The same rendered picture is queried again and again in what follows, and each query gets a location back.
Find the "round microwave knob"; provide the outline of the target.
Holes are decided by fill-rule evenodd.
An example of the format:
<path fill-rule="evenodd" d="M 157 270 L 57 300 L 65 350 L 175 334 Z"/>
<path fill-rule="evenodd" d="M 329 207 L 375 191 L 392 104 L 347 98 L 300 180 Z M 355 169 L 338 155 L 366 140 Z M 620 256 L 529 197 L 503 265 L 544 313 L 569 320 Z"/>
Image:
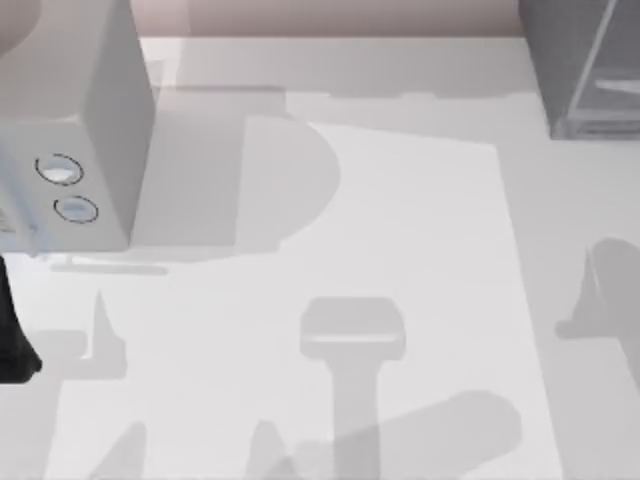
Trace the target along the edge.
<path fill-rule="evenodd" d="M 73 157 L 61 153 L 36 158 L 34 167 L 41 178 L 58 186 L 77 184 L 84 177 L 82 165 Z"/>
<path fill-rule="evenodd" d="M 53 209 L 64 221 L 74 224 L 89 224 L 99 216 L 98 206 L 79 195 L 56 199 Z"/>

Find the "pale microwave oven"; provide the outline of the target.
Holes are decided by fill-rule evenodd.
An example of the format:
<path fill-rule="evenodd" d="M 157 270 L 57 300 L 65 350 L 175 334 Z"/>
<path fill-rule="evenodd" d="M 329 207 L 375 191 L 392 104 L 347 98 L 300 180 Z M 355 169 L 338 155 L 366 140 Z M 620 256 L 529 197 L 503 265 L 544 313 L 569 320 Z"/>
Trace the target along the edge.
<path fill-rule="evenodd" d="M 129 245 L 155 121 L 130 0 L 0 0 L 0 252 L 115 252 Z M 73 157 L 58 186 L 35 159 Z M 83 196 L 89 224 L 56 199 Z"/>

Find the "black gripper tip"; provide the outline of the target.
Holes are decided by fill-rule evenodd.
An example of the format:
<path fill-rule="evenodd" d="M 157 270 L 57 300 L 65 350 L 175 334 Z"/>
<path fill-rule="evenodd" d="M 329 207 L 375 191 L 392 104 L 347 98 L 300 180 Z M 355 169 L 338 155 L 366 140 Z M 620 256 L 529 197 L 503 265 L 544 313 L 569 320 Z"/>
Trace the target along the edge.
<path fill-rule="evenodd" d="M 0 385 L 26 384 L 42 367 L 18 319 L 6 262 L 0 255 Z"/>

